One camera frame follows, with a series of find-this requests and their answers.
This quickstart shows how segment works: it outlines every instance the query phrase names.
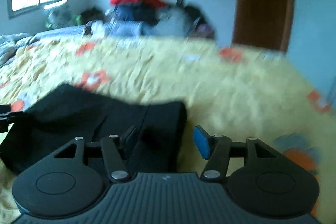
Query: round pad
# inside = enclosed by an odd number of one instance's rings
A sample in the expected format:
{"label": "round pad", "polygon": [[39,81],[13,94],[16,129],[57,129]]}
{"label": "round pad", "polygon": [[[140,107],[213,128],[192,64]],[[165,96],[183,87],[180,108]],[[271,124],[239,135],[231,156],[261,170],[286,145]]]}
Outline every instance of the round pad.
{"label": "round pad", "polygon": [[87,209],[103,190],[103,181],[93,169],[74,161],[58,161],[27,169],[16,178],[12,191],[22,213],[58,218]]}
{"label": "round pad", "polygon": [[283,173],[268,172],[261,174],[256,180],[257,186],[270,194],[284,194],[295,187],[294,179]]}
{"label": "round pad", "polygon": [[53,172],[42,175],[37,180],[36,187],[45,194],[60,195],[70,191],[75,184],[76,180],[73,176],[63,172]]}
{"label": "round pad", "polygon": [[310,213],[319,195],[317,180],[299,166],[245,166],[228,179],[227,189],[244,210],[268,218]]}

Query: bedsheet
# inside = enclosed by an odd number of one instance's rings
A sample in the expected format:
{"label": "bedsheet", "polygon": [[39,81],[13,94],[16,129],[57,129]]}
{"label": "bedsheet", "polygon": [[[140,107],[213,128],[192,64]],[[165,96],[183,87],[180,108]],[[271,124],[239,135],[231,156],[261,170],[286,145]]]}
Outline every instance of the bedsheet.
{"label": "bedsheet", "polygon": [[[336,120],[284,58],[247,48],[218,50],[199,39],[42,39],[18,49],[15,60],[0,69],[0,104],[25,110],[61,83],[126,102],[183,100],[188,122],[181,172],[200,173],[206,164],[193,144],[195,125],[233,141],[261,139],[316,175],[320,197],[314,214],[322,223],[336,222]],[[229,173],[240,166],[231,161]],[[0,223],[19,215],[11,196],[14,179],[0,161]]]}

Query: pile of clothes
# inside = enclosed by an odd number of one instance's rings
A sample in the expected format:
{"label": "pile of clothes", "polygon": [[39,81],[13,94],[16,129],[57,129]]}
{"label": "pile of clothes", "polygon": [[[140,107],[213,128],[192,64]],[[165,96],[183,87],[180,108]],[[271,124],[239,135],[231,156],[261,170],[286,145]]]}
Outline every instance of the pile of clothes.
{"label": "pile of clothes", "polygon": [[123,21],[146,22],[156,25],[156,9],[165,7],[167,4],[160,0],[111,0],[115,5],[115,17]]}
{"label": "pile of clothes", "polygon": [[183,0],[168,3],[162,0],[110,0],[115,6],[107,16],[119,28],[132,22],[134,35],[215,38],[200,9],[183,5]]}

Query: ribbed black surface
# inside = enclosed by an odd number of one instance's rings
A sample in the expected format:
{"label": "ribbed black surface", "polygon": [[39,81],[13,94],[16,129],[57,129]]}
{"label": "ribbed black surface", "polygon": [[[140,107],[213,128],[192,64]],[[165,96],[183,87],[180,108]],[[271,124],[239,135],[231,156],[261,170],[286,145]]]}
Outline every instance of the ribbed black surface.
{"label": "ribbed black surface", "polygon": [[38,220],[23,215],[16,224],[317,224],[309,215],[271,220],[240,209],[222,186],[205,183],[194,173],[138,174],[115,184],[91,210],[64,220]]}

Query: bed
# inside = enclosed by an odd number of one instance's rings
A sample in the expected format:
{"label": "bed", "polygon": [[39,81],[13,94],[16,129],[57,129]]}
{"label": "bed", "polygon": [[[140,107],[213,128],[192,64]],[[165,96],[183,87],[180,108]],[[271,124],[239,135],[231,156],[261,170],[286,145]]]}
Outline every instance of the bed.
{"label": "bed", "polygon": [[[202,39],[45,38],[19,48],[0,69],[0,104],[25,110],[61,83],[133,103],[183,100],[181,172],[200,173],[206,164],[193,145],[195,125],[234,141],[261,139],[316,175],[320,197],[313,213],[335,223],[336,119],[317,107],[317,93],[285,58],[253,48],[219,50]],[[239,159],[231,161],[229,173],[239,166]],[[0,161],[0,223],[20,214],[11,195],[14,179]]]}

